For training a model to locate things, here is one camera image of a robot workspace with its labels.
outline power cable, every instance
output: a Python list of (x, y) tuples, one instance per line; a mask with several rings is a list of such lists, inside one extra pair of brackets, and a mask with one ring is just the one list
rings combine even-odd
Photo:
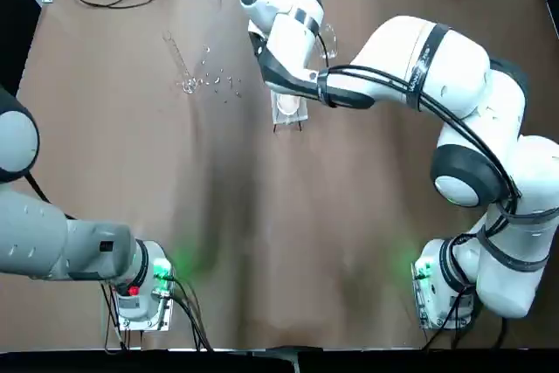
[(326, 44), (324, 43), (324, 39), (322, 39), (322, 35), (320, 33), (317, 35), (317, 37), (322, 44), (322, 50), (324, 51), (324, 61), (326, 63), (326, 67), (330, 67), (330, 64), (328, 63), (328, 51), (326, 50)]

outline white object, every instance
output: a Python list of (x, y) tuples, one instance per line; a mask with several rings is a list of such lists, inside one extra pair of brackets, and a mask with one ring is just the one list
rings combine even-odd
[(17, 173), (31, 166), (38, 153), (38, 132), (27, 115), (0, 114), (0, 169)]
[(453, 204), (475, 207), (480, 202), (478, 194), (472, 187), (452, 176), (439, 176), (435, 180), (435, 187)]
[(283, 115), (293, 115), (299, 110), (300, 97), (278, 93), (278, 109)]
[[(521, 137), (509, 164), (509, 173), (521, 192), (518, 214), (529, 214), (559, 207), (559, 146), (538, 136)], [(499, 216), (494, 205), (487, 210), (488, 227)], [(490, 238), (504, 253), (525, 261), (538, 261), (549, 254), (559, 218), (545, 223), (509, 224)], [(476, 290), (481, 301), (500, 316), (526, 316), (542, 279), (543, 268), (519, 273), (503, 266), (481, 249)]]

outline brown table surface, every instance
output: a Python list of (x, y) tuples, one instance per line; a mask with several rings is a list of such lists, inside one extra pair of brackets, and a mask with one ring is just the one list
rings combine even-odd
[[(523, 133), (559, 140), (559, 44), (544, 0), (322, 1), (338, 37), (333, 64), (348, 63), (395, 15), (449, 24), (523, 68), (531, 81)], [(132, 10), (54, 0), (19, 94), (41, 131), (36, 178), (66, 212), (127, 223), (165, 246), (197, 288), (214, 347), (420, 347), (410, 263), (427, 240), (468, 229), (479, 215), (431, 185), (440, 122), (396, 104), (313, 103), (301, 133), (273, 134), (246, 26), (238, 0), (155, 0)], [(218, 93), (177, 91), (167, 30), (197, 77), (221, 76)], [(559, 345), (557, 273), (554, 257), (507, 346)], [(102, 346), (96, 284), (3, 276), (0, 301), (0, 349)], [(491, 345), (499, 326), (484, 311), (463, 345)], [(191, 347), (183, 314), (144, 344)]]

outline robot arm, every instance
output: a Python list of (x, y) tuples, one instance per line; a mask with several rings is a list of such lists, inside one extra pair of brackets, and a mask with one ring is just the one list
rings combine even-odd
[[(438, 116), (447, 111), (431, 179), (451, 203), (487, 213), (470, 232), (429, 242), (412, 264), (422, 326), (468, 323), (473, 289), (495, 313), (525, 316), (559, 224), (559, 146), (519, 137), (526, 84), (517, 69), (460, 33), (415, 17), (381, 25), (351, 65), (308, 69), (321, 0), (240, 1), (262, 77), (276, 93), (329, 107), (393, 100)], [(507, 200), (511, 209), (500, 206)]]
[(155, 277), (158, 270), (170, 275), (163, 249), (136, 239), (123, 224), (67, 219), (54, 205), (12, 190), (10, 183), (29, 173), (38, 150), (30, 112), (0, 88), (0, 273), (107, 281), (130, 328), (156, 327), (167, 309), (154, 291), (170, 288)]

